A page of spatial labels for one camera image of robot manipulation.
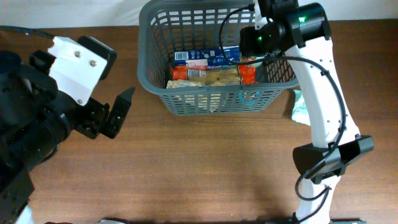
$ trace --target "white wall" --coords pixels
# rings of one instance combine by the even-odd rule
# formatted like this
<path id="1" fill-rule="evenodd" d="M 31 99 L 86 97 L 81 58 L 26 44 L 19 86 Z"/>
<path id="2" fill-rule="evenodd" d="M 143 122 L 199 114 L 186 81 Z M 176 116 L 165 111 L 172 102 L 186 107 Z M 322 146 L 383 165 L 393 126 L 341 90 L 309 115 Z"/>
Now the white wall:
<path id="1" fill-rule="evenodd" d="M 138 25 L 149 0 L 0 0 L 0 24 L 32 28 Z M 320 2 L 329 20 L 398 18 L 398 0 L 299 0 Z"/>

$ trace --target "white bracket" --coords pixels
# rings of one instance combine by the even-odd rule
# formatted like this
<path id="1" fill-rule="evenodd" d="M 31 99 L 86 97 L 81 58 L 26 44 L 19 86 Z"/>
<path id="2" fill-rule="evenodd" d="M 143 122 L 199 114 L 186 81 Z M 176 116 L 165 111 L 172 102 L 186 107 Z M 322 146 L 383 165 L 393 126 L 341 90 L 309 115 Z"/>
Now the white bracket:
<path id="1" fill-rule="evenodd" d="M 254 0 L 254 12 L 255 12 L 255 28 L 256 30 L 261 29 L 263 26 L 268 24 L 267 18 L 261 15 L 260 5 L 258 0 Z"/>
<path id="2" fill-rule="evenodd" d="M 50 77 L 58 89 L 79 105 L 86 105 L 108 63 L 102 57 L 67 37 L 55 37 L 49 53 L 56 57 Z"/>

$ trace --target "orange package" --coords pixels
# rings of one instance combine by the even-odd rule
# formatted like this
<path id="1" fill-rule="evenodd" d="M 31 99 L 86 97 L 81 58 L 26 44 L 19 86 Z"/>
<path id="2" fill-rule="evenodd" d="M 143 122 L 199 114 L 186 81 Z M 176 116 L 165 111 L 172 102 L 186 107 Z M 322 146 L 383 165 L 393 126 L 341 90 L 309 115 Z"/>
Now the orange package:
<path id="1" fill-rule="evenodd" d="M 246 65 L 239 66 L 239 72 L 242 76 L 243 84 L 255 84 L 256 82 L 256 68 L 248 67 Z"/>
<path id="2" fill-rule="evenodd" d="M 188 80 L 187 70 L 188 70 L 187 66 L 184 65 L 176 66 L 175 69 L 170 67 L 170 73 L 172 74 L 173 81 Z M 196 66 L 194 68 L 189 68 L 189 70 L 206 71 L 206 66 Z"/>

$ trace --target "gray plastic basket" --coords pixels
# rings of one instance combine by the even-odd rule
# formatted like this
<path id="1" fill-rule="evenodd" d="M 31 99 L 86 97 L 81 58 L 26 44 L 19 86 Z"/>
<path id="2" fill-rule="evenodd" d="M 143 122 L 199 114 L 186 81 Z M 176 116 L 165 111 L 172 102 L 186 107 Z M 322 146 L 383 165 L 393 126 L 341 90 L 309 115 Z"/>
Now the gray plastic basket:
<path id="1" fill-rule="evenodd" d="M 241 113 L 265 109 L 282 90 L 298 85 L 292 67 L 278 61 L 267 68 L 267 83 L 250 86 L 186 87 L 166 89 L 167 61 L 174 50 L 218 46 L 218 31 L 227 13 L 252 0 L 152 0 L 139 15 L 139 64 L 141 85 L 159 95 L 177 115 Z M 254 25 L 254 13 L 233 15 L 223 30 L 225 46 L 239 45 L 239 32 Z"/>

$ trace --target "screw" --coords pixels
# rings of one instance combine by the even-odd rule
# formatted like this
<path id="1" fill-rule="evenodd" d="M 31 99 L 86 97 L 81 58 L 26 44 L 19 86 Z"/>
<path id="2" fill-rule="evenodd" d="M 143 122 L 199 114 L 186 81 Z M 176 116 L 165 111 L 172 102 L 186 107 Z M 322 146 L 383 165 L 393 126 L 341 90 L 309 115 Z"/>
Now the screw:
<path id="1" fill-rule="evenodd" d="M 95 66 L 97 66 L 97 62 L 94 61 L 94 60 L 90 60 L 90 65 L 91 65 L 92 67 L 95 67 Z"/>
<path id="2" fill-rule="evenodd" d="M 75 51 L 75 56 L 76 56 L 76 57 L 80 57 L 80 56 L 81 56 L 80 51 Z"/>

